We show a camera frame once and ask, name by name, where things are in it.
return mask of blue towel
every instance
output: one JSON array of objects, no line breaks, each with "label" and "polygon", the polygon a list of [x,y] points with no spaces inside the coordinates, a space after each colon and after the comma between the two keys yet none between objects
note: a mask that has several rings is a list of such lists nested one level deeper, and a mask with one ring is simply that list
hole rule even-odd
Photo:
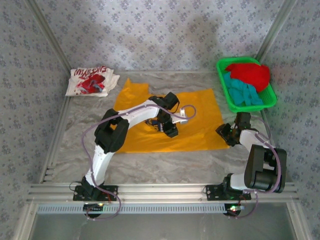
[{"label": "blue towel", "polygon": [[257,91],[251,84],[244,83],[235,78],[230,78],[230,72],[223,75],[224,83],[236,106],[244,102],[246,106],[263,105],[264,102],[258,96]]}]

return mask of red cloth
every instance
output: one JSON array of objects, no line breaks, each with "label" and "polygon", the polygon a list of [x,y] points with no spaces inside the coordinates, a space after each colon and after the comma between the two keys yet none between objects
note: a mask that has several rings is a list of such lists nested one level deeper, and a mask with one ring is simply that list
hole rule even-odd
[{"label": "red cloth", "polygon": [[83,94],[101,93],[102,89],[105,88],[105,85],[103,84],[105,79],[106,78],[102,75],[93,74],[85,81],[80,82],[76,87],[80,88],[80,91]]},{"label": "red cloth", "polygon": [[233,63],[225,69],[232,79],[238,79],[246,84],[251,84],[259,93],[269,84],[270,71],[266,65],[256,63]]}]

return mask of green plastic basket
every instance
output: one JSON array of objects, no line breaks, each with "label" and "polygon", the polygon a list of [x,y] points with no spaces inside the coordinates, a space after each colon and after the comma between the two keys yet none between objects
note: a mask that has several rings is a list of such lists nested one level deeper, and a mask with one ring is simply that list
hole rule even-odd
[{"label": "green plastic basket", "polygon": [[233,113],[255,112],[255,111],[261,111],[262,109],[270,108],[270,107],[274,106],[277,103],[277,97],[276,97],[276,94],[270,84],[266,87],[265,90],[258,93],[259,97],[263,101],[263,105],[246,106],[245,103],[243,103],[241,106],[235,105],[233,99],[229,95],[229,92],[228,92],[227,86],[225,84],[225,80],[224,80],[223,75],[225,73],[227,73],[227,71],[225,71],[226,67],[228,67],[230,64],[236,64],[236,63],[237,64],[255,63],[255,64],[260,65],[260,63],[257,60],[255,60],[254,58],[249,57],[249,56],[248,57],[247,56],[228,57],[228,58],[220,59],[217,62],[216,68],[218,70],[220,82],[221,82],[221,85],[223,88],[223,92],[224,92],[226,101],[229,105],[230,111]]}]

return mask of orange cloth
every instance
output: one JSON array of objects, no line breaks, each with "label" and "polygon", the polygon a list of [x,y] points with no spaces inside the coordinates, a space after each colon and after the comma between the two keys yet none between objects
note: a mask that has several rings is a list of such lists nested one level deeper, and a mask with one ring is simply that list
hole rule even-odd
[{"label": "orange cloth", "polygon": [[[147,83],[132,83],[128,78],[116,99],[114,109],[125,110],[143,103],[155,95],[150,94],[148,90]],[[180,101],[179,107],[192,104],[196,108],[196,116],[188,123],[177,123],[178,136],[170,138],[163,132],[156,131],[153,126],[141,122],[129,129],[124,145],[118,153],[186,152],[229,147],[216,133],[217,127],[224,122],[211,88],[181,92],[176,96]],[[186,108],[185,112],[187,116],[193,115],[193,109],[190,107]]]}]

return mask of wall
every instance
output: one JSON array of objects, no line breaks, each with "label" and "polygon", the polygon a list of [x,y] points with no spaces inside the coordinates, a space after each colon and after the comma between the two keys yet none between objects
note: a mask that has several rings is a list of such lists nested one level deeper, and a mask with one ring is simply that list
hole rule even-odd
[{"label": "wall", "polygon": [[287,150],[287,168],[310,230],[320,239],[320,2],[298,0],[264,61],[277,105],[267,111],[273,138]]},{"label": "wall", "polygon": [[0,239],[11,239],[27,184],[39,178],[66,91],[23,1],[0,1]]},{"label": "wall", "polygon": [[38,0],[73,68],[215,68],[254,56],[283,0]]}]

